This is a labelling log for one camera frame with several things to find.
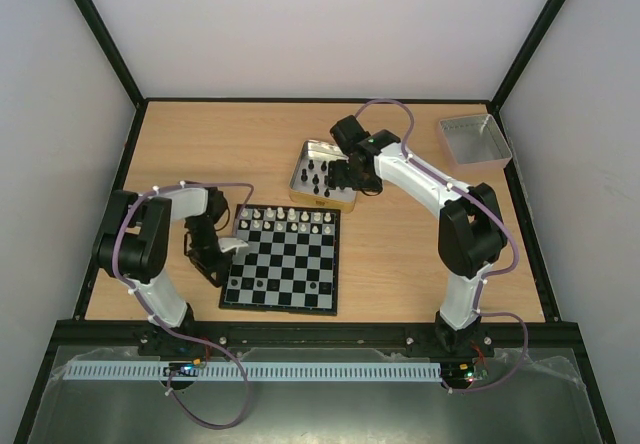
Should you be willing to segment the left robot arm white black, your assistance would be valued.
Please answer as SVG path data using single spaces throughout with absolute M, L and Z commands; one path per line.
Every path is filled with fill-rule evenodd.
M 127 288 L 151 324 L 176 338 L 201 341 L 193 331 L 192 307 L 166 269 L 171 225 L 184 223 L 183 252 L 196 271 L 215 287 L 226 284 L 233 258 L 247 251 L 248 243 L 219 236 L 216 224 L 231 215 L 222 190 L 239 187 L 254 191 L 248 183 L 181 181 L 142 194 L 116 190 L 109 197 L 92 258 Z

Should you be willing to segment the folding chess board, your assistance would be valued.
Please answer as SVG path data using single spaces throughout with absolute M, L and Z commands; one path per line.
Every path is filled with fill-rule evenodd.
M 237 237 L 248 249 L 233 257 L 221 309 L 337 314 L 340 210 L 248 204 L 236 216 Z M 231 278 L 238 287 L 229 285 Z M 257 287 L 257 279 L 264 287 Z M 320 290 L 324 282 L 331 284 L 330 293 Z

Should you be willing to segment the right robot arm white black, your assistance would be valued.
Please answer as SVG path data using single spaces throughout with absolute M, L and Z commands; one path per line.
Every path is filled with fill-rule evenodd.
M 485 183 L 470 186 L 448 176 L 395 134 L 371 134 L 353 115 L 337 121 L 330 135 L 345 155 L 328 165 L 331 188 L 373 194 L 389 182 L 438 219 L 437 250 L 449 278 L 436 313 L 436 343 L 447 355 L 460 354 L 477 332 L 485 280 L 507 244 L 495 192 Z

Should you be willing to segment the gold tin with chess pieces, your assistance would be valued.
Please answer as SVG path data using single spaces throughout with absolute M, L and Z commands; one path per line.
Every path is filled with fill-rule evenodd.
M 290 199 L 306 206 L 352 212 L 356 203 L 356 193 L 349 188 L 331 189 L 327 186 L 329 163 L 338 159 L 345 159 L 345 156 L 336 145 L 306 140 L 290 179 Z

